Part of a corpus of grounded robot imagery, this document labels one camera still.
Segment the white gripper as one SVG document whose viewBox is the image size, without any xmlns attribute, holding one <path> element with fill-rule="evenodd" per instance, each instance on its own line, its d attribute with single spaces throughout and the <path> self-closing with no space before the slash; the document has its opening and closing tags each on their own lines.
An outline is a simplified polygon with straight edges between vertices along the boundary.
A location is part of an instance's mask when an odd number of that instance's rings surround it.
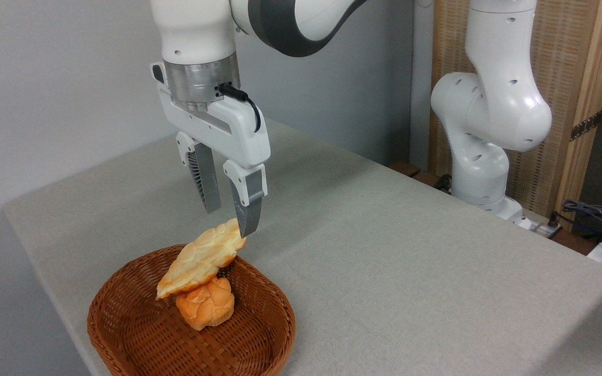
<svg viewBox="0 0 602 376">
<path fill-rule="evenodd" d="M 256 131 L 251 105 L 230 97 L 208 104 L 207 111 L 180 107 L 170 95 L 161 63 L 152 64 L 164 113 L 180 131 L 176 136 L 181 162 L 189 167 L 199 197 L 208 213 L 221 207 L 212 150 L 227 157 L 224 171 L 231 183 L 236 218 L 242 238 L 258 228 L 261 201 L 268 194 L 264 163 L 271 148 L 265 121 Z"/>
</svg>

